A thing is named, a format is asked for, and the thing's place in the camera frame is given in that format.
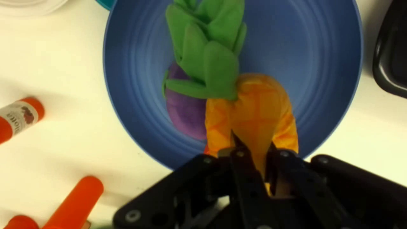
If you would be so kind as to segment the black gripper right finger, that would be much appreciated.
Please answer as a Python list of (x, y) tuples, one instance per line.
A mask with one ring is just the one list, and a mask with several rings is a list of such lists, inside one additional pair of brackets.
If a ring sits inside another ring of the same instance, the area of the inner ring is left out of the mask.
[(295, 191), (286, 171), (287, 162), (296, 154), (287, 149), (277, 149), (275, 144), (268, 148), (266, 159), (266, 181), (272, 197), (294, 197)]

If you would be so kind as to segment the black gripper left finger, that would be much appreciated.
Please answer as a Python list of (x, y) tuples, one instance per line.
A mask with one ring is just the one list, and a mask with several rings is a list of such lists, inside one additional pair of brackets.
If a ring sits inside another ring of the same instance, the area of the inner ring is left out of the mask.
[(233, 153), (232, 164), (239, 196), (248, 200), (261, 199), (263, 183), (253, 164), (251, 152), (237, 135), (233, 135), (233, 140), (235, 150)]

